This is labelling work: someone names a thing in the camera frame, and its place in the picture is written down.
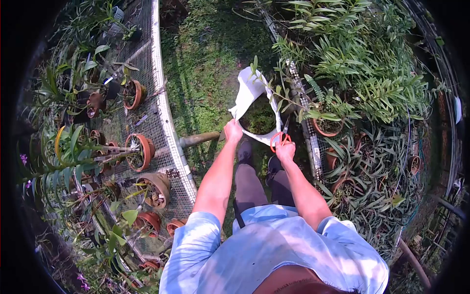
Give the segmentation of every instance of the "forearm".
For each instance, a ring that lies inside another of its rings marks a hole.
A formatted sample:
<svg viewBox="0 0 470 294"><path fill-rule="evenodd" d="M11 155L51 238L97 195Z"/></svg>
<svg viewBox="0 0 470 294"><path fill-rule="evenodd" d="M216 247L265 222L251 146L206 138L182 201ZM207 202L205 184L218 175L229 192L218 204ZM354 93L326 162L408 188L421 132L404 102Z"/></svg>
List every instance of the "forearm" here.
<svg viewBox="0 0 470 294"><path fill-rule="evenodd" d="M325 217L332 216L325 199L305 179L300 168L293 161L283 163L289 179L290 190L299 216L303 217L315 231Z"/></svg>
<svg viewBox="0 0 470 294"><path fill-rule="evenodd" d="M227 142L199 187L193 212L206 211L223 224L232 189L236 142Z"/></svg>

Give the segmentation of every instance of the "scissors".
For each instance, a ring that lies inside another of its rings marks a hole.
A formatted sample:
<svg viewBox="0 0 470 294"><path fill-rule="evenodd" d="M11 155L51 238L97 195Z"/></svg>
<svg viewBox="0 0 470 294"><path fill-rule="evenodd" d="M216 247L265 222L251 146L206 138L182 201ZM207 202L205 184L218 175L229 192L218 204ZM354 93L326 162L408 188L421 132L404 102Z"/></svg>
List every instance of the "scissors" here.
<svg viewBox="0 0 470 294"><path fill-rule="evenodd" d="M279 143L281 144L281 146L284 146L284 144L286 143L286 141L289 141L289 142L292 142L292 140L290 139L290 136L287 134L287 129L289 128L289 121L290 121L290 114L289 116L287 117L287 121L286 123L284 124L284 128L282 129L282 132L279 132L277 134L275 134L272 138L271 138L271 142L270 142L270 146L271 146L271 151L276 153L276 151L274 150L273 148L273 140L274 138L276 138L277 136L279 136ZM286 135L284 141L282 140L282 135Z"/></svg>

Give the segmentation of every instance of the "white plastic bag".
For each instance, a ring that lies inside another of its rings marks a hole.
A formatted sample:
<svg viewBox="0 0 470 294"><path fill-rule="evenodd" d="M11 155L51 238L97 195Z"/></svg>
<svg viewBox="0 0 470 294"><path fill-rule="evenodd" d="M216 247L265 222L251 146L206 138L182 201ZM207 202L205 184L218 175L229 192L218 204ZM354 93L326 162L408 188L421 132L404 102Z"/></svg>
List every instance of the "white plastic bag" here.
<svg viewBox="0 0 470 294"><path fill-rule="evenodd" d="M265 87L265 84L267 85L267 81L261 73L256 70L256 75L259 77L261 76L264 84L260 80L256 80L254 83L253 81L256 79L255 76L252 76L250 79L248 77L251 75L251 68L247 67L243 69L239 74L238 74L238 82L240 83L240 89L238 90L238 95L235 100L235 106L230 108L228 111L232 113L232 116L236 119L237 123L240 125L238 120L245 114L245 112L248 110L250 105L264 92L266 92L267 99L271 99L273 96L273 92L271 89L268 87ZM276 116L276 128L272 130L270 133L266 135L256 135L248 132L242 127L242 131L250 136L251 138L258 140L266 145L269 146L271 138L279 133L281 131L281 116L279 115L279 112L277 111L277 104L276 101L273 99L271 101L271 108L273 109L274 115ZM273 140L273 146L276 144L276 142L279 141L279 137L276 137Z"/></svg>

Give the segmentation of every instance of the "orange scissors handle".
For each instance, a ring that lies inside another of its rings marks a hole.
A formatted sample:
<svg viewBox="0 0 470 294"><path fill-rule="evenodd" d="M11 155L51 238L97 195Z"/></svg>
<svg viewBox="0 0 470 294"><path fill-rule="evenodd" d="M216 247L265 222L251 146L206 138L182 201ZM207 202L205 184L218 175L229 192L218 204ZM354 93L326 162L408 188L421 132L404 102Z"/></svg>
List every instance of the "orange scissors handle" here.
<svg viewBox="0 0 470 294"><path fill-rule="evenodd" d="M277 134L275 134L272 138L271 138L271 142L270 142L270 146L271 146L271 151L276 153L276 151L274 150L273 148L273 141L274 141L274 138L276 138L277 136L279 136L279 143L281 144L281 146L284 146L284 144L286 143L286 141L288 142L292 142L292 140L290 139L290 136L288 134L285 134L286 137L284 139L284 141L282 140L282 135L284 135L283 132L279 132Z"/></svg>

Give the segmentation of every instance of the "light blue t-shirt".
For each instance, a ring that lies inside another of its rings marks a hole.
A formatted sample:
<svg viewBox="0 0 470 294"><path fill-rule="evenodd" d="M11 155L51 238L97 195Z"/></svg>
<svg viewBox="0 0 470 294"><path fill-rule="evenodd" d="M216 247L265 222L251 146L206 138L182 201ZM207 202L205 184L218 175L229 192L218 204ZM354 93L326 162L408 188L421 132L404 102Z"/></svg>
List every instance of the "light blue t-shirt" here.
<svg viewBox="0 0 470 294"><path fill-rule="evenodd" d="M382 293L389 269L350 221L330 216L317 232L294 207L265 205L241 213L245 227L220 244L220 223L211 213L192 213L175 231L160 293L252 293L277 268L312 269L325 283L362 294Z"/></svg>

